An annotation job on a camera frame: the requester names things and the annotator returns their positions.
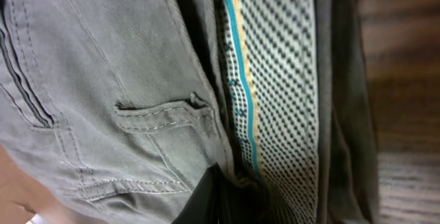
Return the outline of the grey shorts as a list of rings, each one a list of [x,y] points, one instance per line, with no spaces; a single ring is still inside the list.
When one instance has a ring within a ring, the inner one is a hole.
[[[376,223],[355,0],[1,0],[1,145],[75,212]]]

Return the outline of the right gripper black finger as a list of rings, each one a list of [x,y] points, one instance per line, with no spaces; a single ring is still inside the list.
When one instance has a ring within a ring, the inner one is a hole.
[[[173,224],[219,224],[217,164],[209,167]]]

